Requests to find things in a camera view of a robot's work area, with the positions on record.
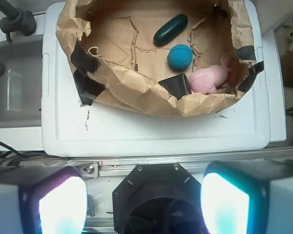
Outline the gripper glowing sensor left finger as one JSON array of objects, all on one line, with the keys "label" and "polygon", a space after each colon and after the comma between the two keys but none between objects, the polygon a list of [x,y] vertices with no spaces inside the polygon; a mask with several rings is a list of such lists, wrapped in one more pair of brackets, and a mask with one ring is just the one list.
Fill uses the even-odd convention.
[{"label": "gripper glowing sensor left finger", "polygon": [[80,234],[87,187],[74,167],[0,167],[0,234]]}]

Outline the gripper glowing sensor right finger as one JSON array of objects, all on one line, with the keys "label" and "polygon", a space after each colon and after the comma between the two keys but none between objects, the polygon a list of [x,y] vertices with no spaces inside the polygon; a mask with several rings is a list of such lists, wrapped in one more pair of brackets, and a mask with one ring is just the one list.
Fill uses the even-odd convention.
[{"label": "gripper glowing sensor right finger", "polygon": [[293,234],[293,160],[211,162],[201,209],[211,234]]}]

